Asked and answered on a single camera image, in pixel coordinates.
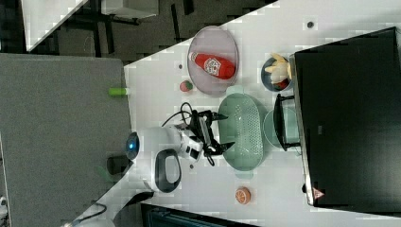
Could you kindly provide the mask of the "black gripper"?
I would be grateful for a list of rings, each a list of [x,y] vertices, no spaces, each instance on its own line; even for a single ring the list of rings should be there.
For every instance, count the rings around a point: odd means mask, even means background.
[[[202,148],[205,155],[220,155],[232,147],[235,143],[219,144],[214,137],[211,125],[216,120],[225,120],[228,116],[211,111],[192,111],[189,124],[190,130],[203,142]]]

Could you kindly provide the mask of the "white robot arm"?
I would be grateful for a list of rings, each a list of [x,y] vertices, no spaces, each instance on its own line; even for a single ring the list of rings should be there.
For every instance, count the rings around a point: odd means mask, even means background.
[[[190,121],[134,131],[126,143],[129,165],[121,179],[81,215],[62,227],[114,227],[113,220],[126,206],[145,201],[156,193],[171,193],[179,185],[181,159],[191,164],[200,157],[213,158],[233,144],[219,143],[211,125],[227,117],[211,111],[189,113]]]

